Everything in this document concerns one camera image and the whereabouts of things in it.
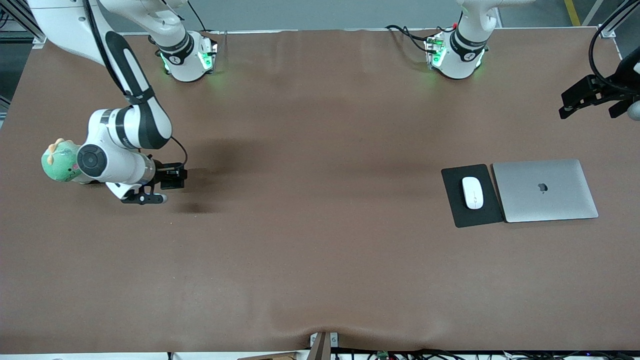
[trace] brown table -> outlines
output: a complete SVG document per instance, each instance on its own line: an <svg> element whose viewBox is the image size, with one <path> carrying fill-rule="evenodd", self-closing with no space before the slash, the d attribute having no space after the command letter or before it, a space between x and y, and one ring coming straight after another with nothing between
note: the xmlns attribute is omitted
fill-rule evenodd
<svg viewBox="0 0 640 360"><path fill-rule="evenodd" d="M40 155L125 106L106 71L33 51L0 132L0 352L640 348L640 125L560 120L593 28L496 31L472 78L396 32L229 35L165 76L130 39L189 180L164 206L55 183ZM618 63L599 41L604 74ZM180 161L174 144L153 152ZM578 158L595 220L454 226L440 170Z"/></svg>

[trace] gray floor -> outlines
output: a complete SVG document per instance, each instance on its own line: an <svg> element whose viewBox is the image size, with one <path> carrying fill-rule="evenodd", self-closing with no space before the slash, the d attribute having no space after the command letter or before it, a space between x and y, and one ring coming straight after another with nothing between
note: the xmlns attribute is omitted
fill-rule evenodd
<svg viewBox="0 0 640 360"><path fill-rule="evenodd" d="M594 0L573 0L584 19ZM219 31L273 29L383 28L389 24L410 28L447 26L458 20L454 0L191 0L207 29ZM622 0L605 0L591 24L602 22ZM188 29L201 29L188 6L177 9ZM505 27L571 26L564 0L537 0L533 4L500 11ZM104 15L116 31L141 28L107 11ZM640 45L640 11L616 30L623 55ZM28 45L0 45L0 95L13 97L29 52Z"/></svg>

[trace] black mouse pad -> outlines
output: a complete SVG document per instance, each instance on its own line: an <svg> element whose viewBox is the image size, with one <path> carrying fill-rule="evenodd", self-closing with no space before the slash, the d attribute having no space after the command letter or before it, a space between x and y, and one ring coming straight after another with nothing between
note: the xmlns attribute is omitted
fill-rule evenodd
<svg viewBox="0 0 640 360"><path fill-rule="evenodd" d="M471 210L467 207L465 195L462 192L462 179L467 176L475 177L482 186L484 205L477 210ZM451 206L451 213L456 227L504 221L498 198L493 189L493 182L489 176L489 169L485 164L444 168L442 169L442 179L444 180L445 188L447 188L449 205Z"/></svg>

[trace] green plush toy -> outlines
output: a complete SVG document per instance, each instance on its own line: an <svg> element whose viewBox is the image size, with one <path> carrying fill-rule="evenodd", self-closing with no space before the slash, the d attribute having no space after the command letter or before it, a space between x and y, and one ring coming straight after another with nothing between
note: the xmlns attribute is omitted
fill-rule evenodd
<svg viewBox="0 0 640 360"><path fill-rule="evenodd" d="M55 181L90 183L92 179L84 175L78 166L77 153L79 149L80 145L74 144L71 140L57 139L42 154L42 169Z"/></svg>

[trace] computer mouse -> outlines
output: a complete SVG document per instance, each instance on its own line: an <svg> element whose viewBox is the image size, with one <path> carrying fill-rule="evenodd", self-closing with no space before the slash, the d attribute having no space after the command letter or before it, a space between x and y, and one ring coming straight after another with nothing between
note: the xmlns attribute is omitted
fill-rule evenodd
<svg viewBox="0 0 640 360"><path fill-rule="evenodd" d="M464 177L462 179L462 191L465 194L465 202L469 209L478 210L482 208L484 197L482 195L482 186L478 179L472 176Z"/></svg>

